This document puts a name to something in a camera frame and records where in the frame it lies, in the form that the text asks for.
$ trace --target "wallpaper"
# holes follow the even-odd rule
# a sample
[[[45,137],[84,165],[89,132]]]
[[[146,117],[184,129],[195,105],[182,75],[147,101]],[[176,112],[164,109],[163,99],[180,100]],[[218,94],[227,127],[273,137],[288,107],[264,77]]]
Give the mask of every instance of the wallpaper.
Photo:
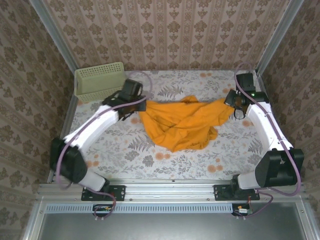
[[[16,240],[47,181],[73,76],[27,0],[0,1],[0,29],[0,239]]]
[[[79,68],[256,65],[289,0],[44,0]]]
[[[235,88],[234,72],[223,70],[146,71],[153,84],[150,99],[156,102],[180,101],[194,95],[200,102],[225,98]],[[131,79],[149,90],[146,77],[136,73]],[[254,84],[259,84],[254,76]],[[71,132],[84,124],[101,101],[79,102]],[[233,175],[253,171],[264,150],[253,123],[233,114],[218,137],[201,150],[171,152],[155,145],[148,137],[138,113],[109,127],[84,154],[91,171],[108,179],[197,179],[230,180]]]
[[[262,77],[281,129],[304,152],[303,181],[320,220],[319,0],[304,1]]]

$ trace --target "basket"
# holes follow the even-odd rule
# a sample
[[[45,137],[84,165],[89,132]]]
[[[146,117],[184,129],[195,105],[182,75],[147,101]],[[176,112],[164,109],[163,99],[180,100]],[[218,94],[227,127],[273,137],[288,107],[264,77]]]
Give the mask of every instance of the basket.
[[[74,95],[82,102],[104,100],[121,90],[125,80],[122,62],[77,69],[74,72]]]

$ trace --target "wall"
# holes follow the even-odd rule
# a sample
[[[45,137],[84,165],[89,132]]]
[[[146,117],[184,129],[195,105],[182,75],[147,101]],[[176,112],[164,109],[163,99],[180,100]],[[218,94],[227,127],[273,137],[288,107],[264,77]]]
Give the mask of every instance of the wall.
[[[258,63],[289,0],[44,0],[78,67]]]
[[[73,76],[27,0],[0,1],[0,239],[22,234]]]
[[[281,129],[305,154],[302,176],[320,220],[320,1],[305,0],[262,75]]]

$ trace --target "floral mat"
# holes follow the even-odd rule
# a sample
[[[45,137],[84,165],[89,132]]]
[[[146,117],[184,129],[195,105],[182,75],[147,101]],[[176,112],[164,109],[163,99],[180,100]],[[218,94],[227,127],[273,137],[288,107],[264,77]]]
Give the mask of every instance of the floral mat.
[[[146,71],[152,78],[151,100],[179,101],[195,95],[201,102],[225,98],[235,88],[233,71],[180,70]],[[133,80],[148,80],[134,73]],[[260,89],[256,76],[254,84]],[[101,101],[79,102],[74,115],[73,132],[89,119]],[[257,131],[246,117],[236,120],[233,115],[218,130],[216,140],[202,150],[170,152],[155,145],[147,136],[138,113],[108,128],[89,148],[85,159],[88,167],[99,175],[113,179],[197,179],[229,180],[234,174],[255,168],[263,156]]]

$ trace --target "orange cloth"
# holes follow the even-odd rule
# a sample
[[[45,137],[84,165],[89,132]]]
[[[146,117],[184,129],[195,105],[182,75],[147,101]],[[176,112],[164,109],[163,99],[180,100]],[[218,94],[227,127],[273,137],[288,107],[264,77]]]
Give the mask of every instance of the orange cloth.
[[[232,107],[224,104],[224,100],[198,102],[195,96],[172,103],[148,100],[146,111],[139,112],[139,115],[146,133],[156,145],[172,152],[199,150],[217,138],[214,126],[224,124],[234,112]]]

